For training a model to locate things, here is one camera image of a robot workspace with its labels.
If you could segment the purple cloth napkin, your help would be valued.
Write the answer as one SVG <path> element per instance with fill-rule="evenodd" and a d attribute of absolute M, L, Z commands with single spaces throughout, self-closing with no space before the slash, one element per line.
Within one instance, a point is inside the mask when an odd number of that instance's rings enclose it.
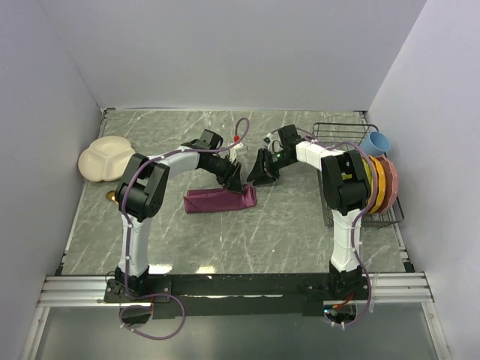
<path fill-rule="evenodd" d="M 184 210 L 187 214 L 239 211 L 256 204 L 256 189 L 249 184 L 243 186 L 243 193 L 216 188 L 188 190 L 184 196 Z"/>

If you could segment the gold metal spoon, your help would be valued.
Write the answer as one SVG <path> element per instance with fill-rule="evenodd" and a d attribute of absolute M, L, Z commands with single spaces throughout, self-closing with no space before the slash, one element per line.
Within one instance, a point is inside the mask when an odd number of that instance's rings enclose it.
<path fill-rule="evenodd" d="M 106 199 L 111 201 L 111 202 L 114 202 L 114 203 L 118 202 L 117 199 L 116 199 L 116 195 L 115 195 L 114 190 L 111 190 L 106 194 Z"/>

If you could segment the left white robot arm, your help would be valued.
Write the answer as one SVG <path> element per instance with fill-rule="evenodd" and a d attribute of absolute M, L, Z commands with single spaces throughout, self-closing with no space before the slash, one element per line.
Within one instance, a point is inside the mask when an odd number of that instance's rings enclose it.
<path fill-rule="evenodd" d="M 134 154 L 121 177 L 115 198 L 121 212 L 123 234 L 121 258 L 115 269 L 115 281 L 131 301 L 143 300 L 149 292 L 148 244 L 152 218 L 161 209 L 167 183 L 191 170 L 205 170 L 216 176 L 217 183 L 234 194 L 244 192 L 242 165 L 218 154 L 223 138 L 204 130 L 199 139 L 177 149 L 151 157 Z"/>

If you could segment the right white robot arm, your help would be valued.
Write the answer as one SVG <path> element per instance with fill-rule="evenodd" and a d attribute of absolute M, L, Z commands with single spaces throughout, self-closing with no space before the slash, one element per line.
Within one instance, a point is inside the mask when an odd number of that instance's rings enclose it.
<path fill-rule="evenodd" d="M 280 170 L 295 163 L 317 169 L 322 179 L 322 195 L 334 221 L 333 252 L 329 261 L 327 290 L 336 299 L 345 299 L 362 285 L 359 256 L 362 216 L 371 197 L 371 183 L 358 150 L 326 148 L 298 133 L 294 124 L 277 129 L 280 151 L 261 148 L 247 181 L 267 185 L 280 178 Z"/>

